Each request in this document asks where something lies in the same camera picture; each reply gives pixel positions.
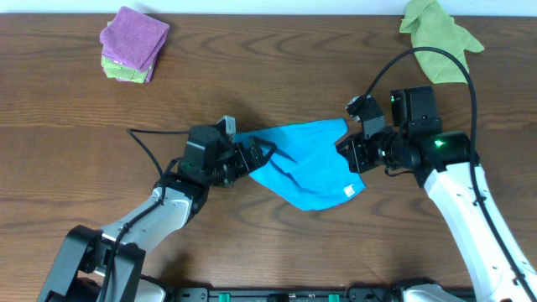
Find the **folded purple top cloth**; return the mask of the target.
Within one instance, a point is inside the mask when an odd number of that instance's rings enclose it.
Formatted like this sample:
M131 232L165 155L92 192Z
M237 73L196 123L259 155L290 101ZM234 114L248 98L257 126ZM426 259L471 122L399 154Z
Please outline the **folded purple top cloth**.
M168 24L123 6L100 33L102 54L145 72L154 63L168 32Z

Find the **blue microfiber cloth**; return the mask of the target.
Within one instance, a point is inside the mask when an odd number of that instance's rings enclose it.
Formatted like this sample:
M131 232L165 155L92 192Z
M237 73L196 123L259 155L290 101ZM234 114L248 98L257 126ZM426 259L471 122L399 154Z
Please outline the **blue microfiber cloth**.
M366 188L336 151L336 141L347 134L343 118L290 124L238 133L234 141L252 136L276 144L277 150L250 177L302 211L339 206Z

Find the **folded purple bottom cloth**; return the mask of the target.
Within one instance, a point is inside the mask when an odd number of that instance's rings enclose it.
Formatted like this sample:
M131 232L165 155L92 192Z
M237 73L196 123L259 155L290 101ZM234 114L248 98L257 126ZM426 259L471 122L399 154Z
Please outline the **folded purple bottom cloth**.
M156 60L157 60L158 56L155 55L154 58L153 58L153 61L152 61L152 64L151 66L144 72L144 73L139 73L139 72L136 72L133 77L128 80L128 79L121 79L121 78L117 78L117 81L121 81L121 82L135 82L135 83L147 83L147 82L150 82L151 80L151 77L154 73L154 67L156 66Z

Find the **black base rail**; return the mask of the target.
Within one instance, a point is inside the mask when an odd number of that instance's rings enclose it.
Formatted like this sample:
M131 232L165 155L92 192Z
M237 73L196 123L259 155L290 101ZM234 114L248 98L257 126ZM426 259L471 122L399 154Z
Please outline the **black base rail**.
M287 289L234 289L214 288L207 284L193 287L173 287L157 279L143 276L138 285L135 302L371 302L420 301L417 294L405 291L416 287L431 296L429 301L472 301L472 289L445 289L432 279L410 279L390 285L373 285L362 282L340 289L287 288Z

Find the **folded green cloth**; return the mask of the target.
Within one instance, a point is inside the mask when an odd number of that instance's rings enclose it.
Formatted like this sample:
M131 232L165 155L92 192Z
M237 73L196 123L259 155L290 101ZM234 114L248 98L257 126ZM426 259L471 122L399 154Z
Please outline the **folded green cloth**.
M140 71L128 67L123 62L113 59L111 55L106 55L105 52L107 51L107 47L102 40L100 40L100 42L102 44L101 66L107 78L112 78L115 80L117 80L117 78L130 80L136 72L144 73L146 71Z

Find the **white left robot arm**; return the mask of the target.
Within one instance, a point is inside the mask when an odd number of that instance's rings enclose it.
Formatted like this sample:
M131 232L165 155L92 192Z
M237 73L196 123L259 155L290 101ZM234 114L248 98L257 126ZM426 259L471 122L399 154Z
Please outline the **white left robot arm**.
M234 125L196 126L182 155L159 168L149 198L100 229L78 225L65 236L39 294L41 301L170 301L173 292L143 276L143 262L206 203L212 186L230 187L263 167L275 143L236 143Z

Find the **folded purple cloth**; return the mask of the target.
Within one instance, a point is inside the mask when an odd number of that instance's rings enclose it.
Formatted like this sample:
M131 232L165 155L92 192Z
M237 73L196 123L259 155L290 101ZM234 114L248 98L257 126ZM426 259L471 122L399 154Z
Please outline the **folded purple cloth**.
M154 63L168 32L168 24L123 6L100 33L102 54L145 72Z
M121 82L135 82L135 83L147 83L147 82L150 82L151 80L151 77L154 73L154 67L156 66L156 60L157 60L158 56L155 55L154 58L153 58L153 61L152 61L152 64L151 66L144 72L144 73L139 73L139 72L136 72L133 77L128 80L128 79L121 79L121 78L117 78L117 81L121 81Z

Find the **crumpled green cloth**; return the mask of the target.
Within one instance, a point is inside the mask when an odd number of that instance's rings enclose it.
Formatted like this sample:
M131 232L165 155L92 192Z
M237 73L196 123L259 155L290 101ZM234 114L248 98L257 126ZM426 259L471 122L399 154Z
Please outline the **crumpled green cloth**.
M410 34L414 48L434 47L455 56L467 71L465 52L479 53L484 46L466 29L455 24L435 0L412 0L406 5L399 27L401 34ZM467 83L464 75L450 59L429 51L415 53L422 71L434 84Z

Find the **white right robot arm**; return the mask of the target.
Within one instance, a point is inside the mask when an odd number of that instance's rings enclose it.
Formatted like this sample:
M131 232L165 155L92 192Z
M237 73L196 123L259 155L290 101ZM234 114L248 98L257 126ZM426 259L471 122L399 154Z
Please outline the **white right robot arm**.
M478 301L534 301L536 271L493 200L479 158L463 132L446 132L429 86L390 93L393 124L371 96L347 104L362 130L336 147L353 173L383 166L411 173L446 221Z

